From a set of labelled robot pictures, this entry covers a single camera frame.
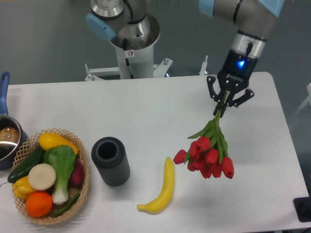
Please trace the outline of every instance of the pot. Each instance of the pot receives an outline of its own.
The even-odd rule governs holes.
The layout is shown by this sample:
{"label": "pot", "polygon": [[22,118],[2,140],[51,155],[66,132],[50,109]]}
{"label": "pot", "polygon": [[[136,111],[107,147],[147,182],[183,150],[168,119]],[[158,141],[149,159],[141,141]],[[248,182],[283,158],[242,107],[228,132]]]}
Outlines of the pot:
{"label": "pot", "polygon": [[24,142],[27,134],[21,128],[19,122],[8,116],[6,96],[10,81],[10,74],[4,72],[0,80],[0,170],[13,166],[16,152]]}

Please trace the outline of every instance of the yellow squash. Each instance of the yellow squash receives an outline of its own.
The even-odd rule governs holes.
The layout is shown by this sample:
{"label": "yellow squash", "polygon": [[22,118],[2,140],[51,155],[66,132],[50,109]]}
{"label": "yellow squash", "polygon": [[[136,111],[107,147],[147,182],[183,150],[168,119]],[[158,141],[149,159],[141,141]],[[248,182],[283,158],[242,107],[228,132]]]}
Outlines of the yellow squash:
{"label": "yellow squash", "polygon": [[41,136],[39,137],[39,145],[44,150],[48,150],[59,145],[68,145],[73,149],[75,155],[79,153],[78,148],[73,143],[69,142],[66,138],[57,133],[41,134]]}
{"label": "yellow squash", "polygon": [[164,181],[159,196],[148,204],[139,204],[137,209],[150,214],[158,214],[170,203],[174,192],[174,163],[167,157],[164,164]]}
{"label": "yellow squash", "polygon": [[12,185],[12,187],[13,187],[14,195],[17,196],[19,199],[24,199],[24,200],[28,199],[28,197],[36,191],[30,186],[28,182],[28,176],[25,176],[17,180]]}

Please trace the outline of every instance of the cucumber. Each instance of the cucumber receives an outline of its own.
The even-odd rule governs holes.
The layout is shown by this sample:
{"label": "cucumber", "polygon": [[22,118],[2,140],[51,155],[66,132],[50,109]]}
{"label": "cucumber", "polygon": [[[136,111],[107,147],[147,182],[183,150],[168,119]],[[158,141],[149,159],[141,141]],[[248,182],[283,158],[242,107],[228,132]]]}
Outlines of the cucumber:
{"label": "cucumber", "polygon": [[10,173],[8,182],[15,183],[18,179],[27,176],[31,168],[43,162],[44,153],[45,150],[40,145],[37,145],[33,152]]}

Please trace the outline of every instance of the black cylinder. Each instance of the black cylinder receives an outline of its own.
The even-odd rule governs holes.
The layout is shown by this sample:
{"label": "black cylinder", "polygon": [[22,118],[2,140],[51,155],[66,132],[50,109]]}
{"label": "black cylinder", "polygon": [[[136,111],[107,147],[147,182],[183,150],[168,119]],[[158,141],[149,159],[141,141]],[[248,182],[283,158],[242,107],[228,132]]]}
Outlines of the black cylinder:
{"label": "black cylinder", "polygon": [[102,179],[109,186],[119,186],[130,176],[125,147],[114,137],[104,137],[98,140],[93,148],[91,157]]}

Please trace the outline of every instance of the woven basket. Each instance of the woven basket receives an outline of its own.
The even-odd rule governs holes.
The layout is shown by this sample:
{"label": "woven basket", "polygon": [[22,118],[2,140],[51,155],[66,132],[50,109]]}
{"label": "woven basket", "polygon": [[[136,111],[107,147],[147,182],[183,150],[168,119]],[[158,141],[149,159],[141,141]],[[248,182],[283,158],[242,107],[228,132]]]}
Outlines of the woven basket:
{"label": "woven basket", "polygon": [[63,213],[61,216],[58,217],[50,217],[52,216],[59,208],[61,208],[63,205],[53,205],[51,211],[44,217],[40,218],[34,218],[27,215],[26,209],[26,200],[19,199],[18,197],[14,196],[15,204],[18,209],[18,212],[20,212],[24,217],[27,218],[27,220],[36,223],[38,225],[50,225],[62,222],[66,220],[67,218],[74,215],[78,209],[82,206],[86,199],[87,190],[88,190],[88,183],[89,183],[89,171],[88,171],[88,163],[86,158],[86,152],[85,148],[81,142],[81,140],[75,136],[73,133],[62,130],[62,129],[48,129],[43,130],[41,133],[37,133],[35,136],[31,136],[27,139],[27,142],[24,142],[23,145],[19,148],[19,151],[16,154],[15,161],[13,162],[13,169],[15,169],[21,162],[24,161],[25,158],[34,150],[34,148],[38,145],[38,139],[41,134],[49,132],[49,133],[57,133],[64,138],[66,138],[68,141],[72,142],[76,145],[76,147],[79,149],[79,154],[77,157],[79,158],[81,164],[84,167],[85,177],[84,182],[81,187],[74,187],[74,186],[68,186],[69,190],[69,199],[72,198],[77,192],[80,192],[80,196],[77,200],[77,202],[65,213]]}

